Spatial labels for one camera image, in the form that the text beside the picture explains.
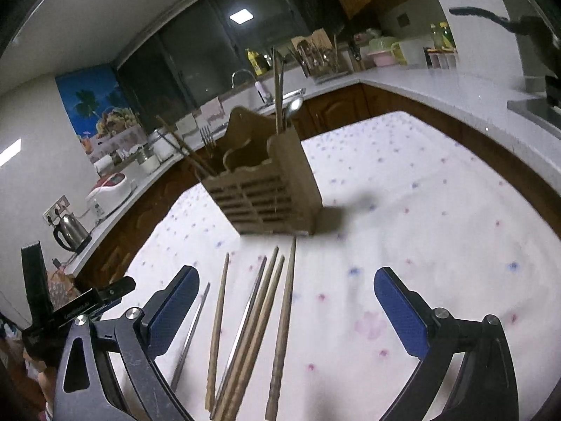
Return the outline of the person's left hand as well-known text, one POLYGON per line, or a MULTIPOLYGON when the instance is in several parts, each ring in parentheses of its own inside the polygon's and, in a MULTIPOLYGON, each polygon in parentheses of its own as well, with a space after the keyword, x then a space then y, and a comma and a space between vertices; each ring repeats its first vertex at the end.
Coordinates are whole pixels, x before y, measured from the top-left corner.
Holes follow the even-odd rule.
POLYGON ((37 382, 46 400, 45 420, 52 421, 57 370, 54 367, 48 367, 42 360, 32 358, 27 351, 24 351, 24 358, 28 365, 38 372, 37 382))

